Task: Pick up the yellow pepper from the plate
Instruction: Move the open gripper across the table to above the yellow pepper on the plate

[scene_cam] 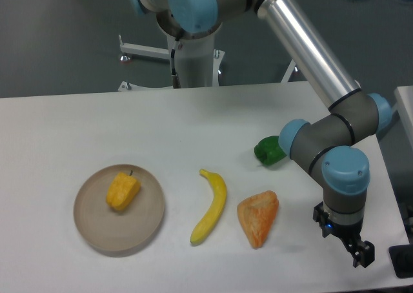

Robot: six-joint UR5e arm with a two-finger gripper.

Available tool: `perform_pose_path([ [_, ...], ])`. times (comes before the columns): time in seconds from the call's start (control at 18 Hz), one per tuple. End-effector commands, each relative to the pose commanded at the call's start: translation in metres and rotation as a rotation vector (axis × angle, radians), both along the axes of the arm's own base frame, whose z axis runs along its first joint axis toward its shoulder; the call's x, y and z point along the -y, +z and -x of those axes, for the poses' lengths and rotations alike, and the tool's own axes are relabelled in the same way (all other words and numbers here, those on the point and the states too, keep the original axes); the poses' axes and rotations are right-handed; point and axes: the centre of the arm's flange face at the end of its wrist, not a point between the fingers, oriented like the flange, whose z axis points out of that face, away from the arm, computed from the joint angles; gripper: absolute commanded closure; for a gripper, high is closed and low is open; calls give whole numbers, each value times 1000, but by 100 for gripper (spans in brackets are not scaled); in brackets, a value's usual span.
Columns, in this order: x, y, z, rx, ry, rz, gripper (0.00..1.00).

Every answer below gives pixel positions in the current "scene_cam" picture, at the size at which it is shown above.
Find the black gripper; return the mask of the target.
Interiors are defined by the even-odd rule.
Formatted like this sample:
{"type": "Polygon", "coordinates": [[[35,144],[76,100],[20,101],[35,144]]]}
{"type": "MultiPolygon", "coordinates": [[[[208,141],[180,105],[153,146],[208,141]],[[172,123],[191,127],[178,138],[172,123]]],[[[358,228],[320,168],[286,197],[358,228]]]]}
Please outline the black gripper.
{"type": "Polygon", "coordinates": [[[367,268],[375,261],[375,246],[363,241],[360,233],[363,226],[363,208],[355,213],[341,214],[320,202],[313,209],[313,220],[319,224],[322,236],[339,238],[352,256],[354,268],[367,268]]]}

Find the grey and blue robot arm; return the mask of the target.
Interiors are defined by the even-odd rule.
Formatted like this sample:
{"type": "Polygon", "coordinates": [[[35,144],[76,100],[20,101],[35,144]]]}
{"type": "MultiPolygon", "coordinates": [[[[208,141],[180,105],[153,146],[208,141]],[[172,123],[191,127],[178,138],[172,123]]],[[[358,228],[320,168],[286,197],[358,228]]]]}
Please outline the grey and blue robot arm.
{"type": "Polygon", "coordinates": [[[130,0],[137,14],[153,12],[169,37],[168,60],[174,88],[212,86],[214,49],[201,52],[221,24],[253,10],[265,20],[328,108],[316,123],[296,119],[279,137],[282,151],[323,189],[313,218],[324,236],[341,240],[355,267],[375,258],[374,245],[360,237],[370,168],[355,148],[391,121],[389,103],[365,94],[314,30],[295,0],[130,0]]]}

